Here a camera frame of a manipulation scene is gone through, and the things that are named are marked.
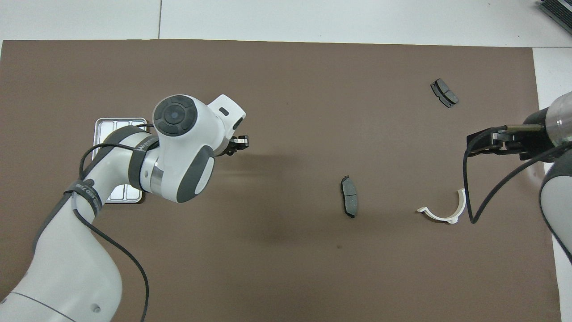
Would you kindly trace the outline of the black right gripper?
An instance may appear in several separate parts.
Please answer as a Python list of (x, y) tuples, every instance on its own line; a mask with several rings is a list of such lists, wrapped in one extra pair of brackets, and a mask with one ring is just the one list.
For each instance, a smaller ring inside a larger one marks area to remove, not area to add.
[[(508, 154), (517, 154), (521, 160), (529, 160), (533, 157), (541, 155), (550, 149), (556, 148), (546, 130), (546, 118), (548, 110), (539, 110), (528, 116), (524, 123), (502, 127), (492, 128), (492, 133), (480, 137), (482, 133), (488, 132), (491, 128), (475, 132), (466, 136), (467, 148), (473, 141), (472, 148), (469, 149), (470, 156), (476, 156), (484, 153), (487, 149), (506, 150)], [(542, 126), (538, 131), (516, 130), (521, 126)], [(507, 142), (509, 138), (508, 132), (512, 132), (514, 139)]]

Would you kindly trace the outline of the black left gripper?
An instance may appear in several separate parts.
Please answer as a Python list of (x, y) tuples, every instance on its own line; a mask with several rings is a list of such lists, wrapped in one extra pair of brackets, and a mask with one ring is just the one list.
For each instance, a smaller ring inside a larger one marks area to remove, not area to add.
[(249, 136), (233, 136), (227, 144), (226, 149), (223, 151), (223, 155), (232, 156), (238, 151), (243, 151), (249, 148)]

